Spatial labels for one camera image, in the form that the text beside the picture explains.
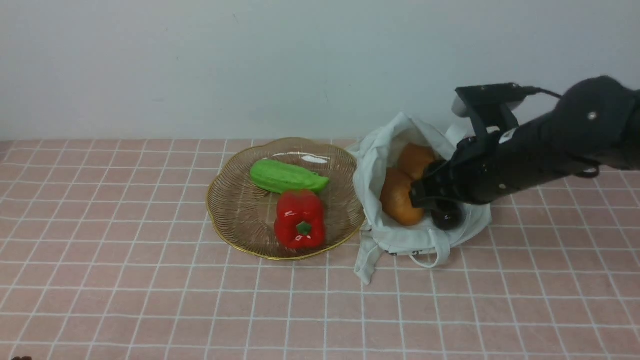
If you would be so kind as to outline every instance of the bitter melon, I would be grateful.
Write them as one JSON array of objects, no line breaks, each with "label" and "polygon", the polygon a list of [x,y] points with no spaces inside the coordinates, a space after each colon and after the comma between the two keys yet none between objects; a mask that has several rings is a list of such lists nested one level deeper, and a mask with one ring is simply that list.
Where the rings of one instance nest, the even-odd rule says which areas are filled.
[{"label": "bitter melon", "polygon": [[249,174],[256,186],[273,193],[302,189],[319,193],[329,183],[328,177],[320,176],[303,167],[271,159],[256,161]]}]

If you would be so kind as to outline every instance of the white wall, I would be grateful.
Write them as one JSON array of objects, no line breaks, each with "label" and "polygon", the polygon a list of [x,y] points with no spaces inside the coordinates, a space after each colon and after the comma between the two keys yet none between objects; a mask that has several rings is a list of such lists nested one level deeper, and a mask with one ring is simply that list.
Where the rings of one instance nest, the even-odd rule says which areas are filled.
[{"label": "white wall", "polygon": [[355,136],[398,111],[450,122],[457,86],[640,88],[639,14],[639,0],[0,0],[0,138]]}]

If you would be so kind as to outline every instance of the gold-rimmed plate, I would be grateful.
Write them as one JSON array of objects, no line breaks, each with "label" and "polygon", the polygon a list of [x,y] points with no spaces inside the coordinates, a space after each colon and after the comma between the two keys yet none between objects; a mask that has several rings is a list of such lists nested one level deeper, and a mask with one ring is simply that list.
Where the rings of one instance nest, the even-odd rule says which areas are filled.
[{"label": "gold-rimmed plate", "polygon": [[[273,232],[279,195],[255,186],[249,177],[253,164],[270,158],[297,165],[329,178],[318,196],[324,204],[326,241],[316,249],[291,250]],[[329,251],[358,232],[365,220],[353,189],[356,159],[334,145],[304,138],[284,138],[236,154],[209,186],[207,209],[222,240],[234,248],[271,260],[294,261]]]}]

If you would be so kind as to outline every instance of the white cloth bag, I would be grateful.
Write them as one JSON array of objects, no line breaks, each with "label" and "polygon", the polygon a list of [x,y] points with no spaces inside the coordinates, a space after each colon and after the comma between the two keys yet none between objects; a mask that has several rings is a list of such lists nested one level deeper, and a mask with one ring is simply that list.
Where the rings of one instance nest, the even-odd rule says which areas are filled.
[{"label": "white cloth bag", "polygon": [[[375,264],[384,252],[410,256],[416,264],[433,268],[447,261],[452,247],[473,238],[489,225],[489,205],[465,204],[464,223],[452,231],[439,230],[430,216],[425,216],[417,225],[403,227],[382,212],[380,193],[387,167],[396,165],[406,144],[431,146],[436,153],[449,160],[465,135],[466,131],[459,126],[451,126],[445,135],[426,122],[409,119],[400,113],[389,125],[373,131],[348,149],[358,160],[353,185],[367,217],[360,230],[360,251],[354,269],[363,283],[371,282]],[[437,255],[432,263],[415,257],[432,253]]]}]

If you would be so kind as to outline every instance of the red bell pepper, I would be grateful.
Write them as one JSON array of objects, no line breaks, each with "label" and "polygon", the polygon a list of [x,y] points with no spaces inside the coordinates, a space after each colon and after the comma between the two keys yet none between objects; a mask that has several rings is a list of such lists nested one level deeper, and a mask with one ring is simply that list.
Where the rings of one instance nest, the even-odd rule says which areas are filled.
[{"label": "red bell pepper", "polygon": [[324,243],[324,206],[311,190],[288,190],[280,196],[273,224],[276,239],[289,249]]}]

